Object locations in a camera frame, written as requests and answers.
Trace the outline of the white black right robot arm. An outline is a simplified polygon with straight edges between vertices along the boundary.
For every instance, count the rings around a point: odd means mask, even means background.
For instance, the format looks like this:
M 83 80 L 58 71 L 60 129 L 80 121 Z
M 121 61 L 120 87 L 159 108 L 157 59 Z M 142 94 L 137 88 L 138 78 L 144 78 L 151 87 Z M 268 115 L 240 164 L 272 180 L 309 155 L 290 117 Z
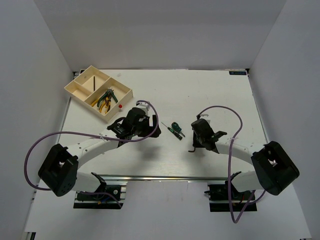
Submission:
M 234 173 L 225 188 L 226 195 L 236 200 L 246 191 L 265 190 L 278 196 L 300 176 L 300 172 L 283 147 L 276 141 L 244 145 L 226 132 L 214 132 L 206 119 L 191 124 L 193 139 L 201 148 L 242 160 L 253 171 Z

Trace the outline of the green handled cutters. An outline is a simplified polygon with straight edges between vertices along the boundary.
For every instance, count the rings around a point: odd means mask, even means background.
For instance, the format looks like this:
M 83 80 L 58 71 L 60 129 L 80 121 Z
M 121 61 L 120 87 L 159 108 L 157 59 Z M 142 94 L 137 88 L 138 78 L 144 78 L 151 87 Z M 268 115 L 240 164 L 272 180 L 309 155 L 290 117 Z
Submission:
M 113 98 L 116 103 L 118 103 L 118 99 L 114 94 L 114 90 L 108 88 L 107 91 L 98 99 L 97 107 L 101 105 L 101 102 L 105 101 L 107 98 Z

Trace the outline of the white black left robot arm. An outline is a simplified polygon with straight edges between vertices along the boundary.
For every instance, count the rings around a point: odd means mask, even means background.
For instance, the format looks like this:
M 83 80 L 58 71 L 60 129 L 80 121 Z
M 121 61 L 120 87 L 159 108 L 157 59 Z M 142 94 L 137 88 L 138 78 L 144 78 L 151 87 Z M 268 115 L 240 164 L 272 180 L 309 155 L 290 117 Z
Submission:
M 140 102 L 97 137 L 69 146 L 54 145 L 41 165 L 38 176 L 57 197 L 77 191 L 88 192 L 96 200 L 103 198 L 106 182 L 94 172 L 79 172 L 79 168 L 107 151 L 133 143 L 134 137 L 138 140 L 157 138 L 161 134 L 159 122 L 156 114 L 149 116 L 149 109 L 149 104 Z

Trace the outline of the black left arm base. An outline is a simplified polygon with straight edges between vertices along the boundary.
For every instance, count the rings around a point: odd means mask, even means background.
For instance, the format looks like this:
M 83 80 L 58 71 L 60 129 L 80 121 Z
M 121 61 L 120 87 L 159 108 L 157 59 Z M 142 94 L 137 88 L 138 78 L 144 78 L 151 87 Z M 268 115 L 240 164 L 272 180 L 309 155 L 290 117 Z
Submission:
M 103 193 L 87 195 L 77 193 L 75 195 L 73 208 L 74 209 L 105 209 L 105 210 L 120 210 L 126 198 L 127 183 L 124 181 L 109 181 L 102 188 Z

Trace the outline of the yellow needle-nose pliers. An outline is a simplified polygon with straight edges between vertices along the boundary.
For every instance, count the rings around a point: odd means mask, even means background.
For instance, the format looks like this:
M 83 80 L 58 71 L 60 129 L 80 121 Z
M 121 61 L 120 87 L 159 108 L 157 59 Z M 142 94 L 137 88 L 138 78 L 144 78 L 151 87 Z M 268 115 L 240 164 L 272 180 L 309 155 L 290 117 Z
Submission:
M 111 97 L 107 96 L 102 103 L 99 106 L 99 112 L 102 113 L 102 111 L 104 110 L 104 113 L 108 113 L 108 111 L 111 108 Z

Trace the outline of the long brown hex key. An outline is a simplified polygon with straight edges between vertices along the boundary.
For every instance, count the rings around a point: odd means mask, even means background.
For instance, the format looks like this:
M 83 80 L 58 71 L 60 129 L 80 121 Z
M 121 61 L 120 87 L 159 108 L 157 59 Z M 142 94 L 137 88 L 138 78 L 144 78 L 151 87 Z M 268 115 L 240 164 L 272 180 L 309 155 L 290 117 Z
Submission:
M 96 90 L 96 77 L 93 76 L 93 91 L 95 92 Z

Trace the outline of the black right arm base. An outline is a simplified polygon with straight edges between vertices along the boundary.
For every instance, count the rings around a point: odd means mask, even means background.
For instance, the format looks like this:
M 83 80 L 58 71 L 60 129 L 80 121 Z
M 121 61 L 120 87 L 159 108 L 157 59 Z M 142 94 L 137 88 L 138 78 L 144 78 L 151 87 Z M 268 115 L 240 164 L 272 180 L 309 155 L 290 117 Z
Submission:
M 245 206 L 249 197 L 250 191 L 236 192 L 231 190 L 231 201 L 234 212 L 240 212 Z M 224 184 L 209 184 L 204 195 L 209 199 L 209 209 L 212 213 L 227 213 L 230 211 L 228 199 L 228 186 Z

